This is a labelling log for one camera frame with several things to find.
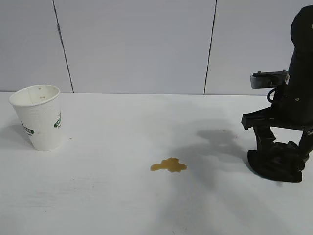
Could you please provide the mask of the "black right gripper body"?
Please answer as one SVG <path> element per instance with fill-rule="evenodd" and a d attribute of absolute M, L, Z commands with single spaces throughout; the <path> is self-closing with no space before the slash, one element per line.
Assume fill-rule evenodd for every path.
<path fill-rule="evenodd" d="M 254 89 L 270 88 L 270 107 L 243 114 L 244 129 L 269 126 L 292 130 L 313 128 L 313 53 L 295 48 L 287 71 L 256 72 Z"/>

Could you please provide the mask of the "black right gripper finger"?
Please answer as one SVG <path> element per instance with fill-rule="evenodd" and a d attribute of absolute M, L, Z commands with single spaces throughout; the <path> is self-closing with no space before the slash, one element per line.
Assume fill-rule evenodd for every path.
<path fill-rule="evenodd" d="M 254 133 L 256 137 L 257 150 L 267 152 L 274 145 L 276 140 L 269 126 L 255 126 Z"/>
<path fill-rule="evenodd" d="M 309 154 L 313 150 L 313 131 L 304 131 L 300 142 L 299 142 L 299 152 L 303 161 L 309 159 Z"/>

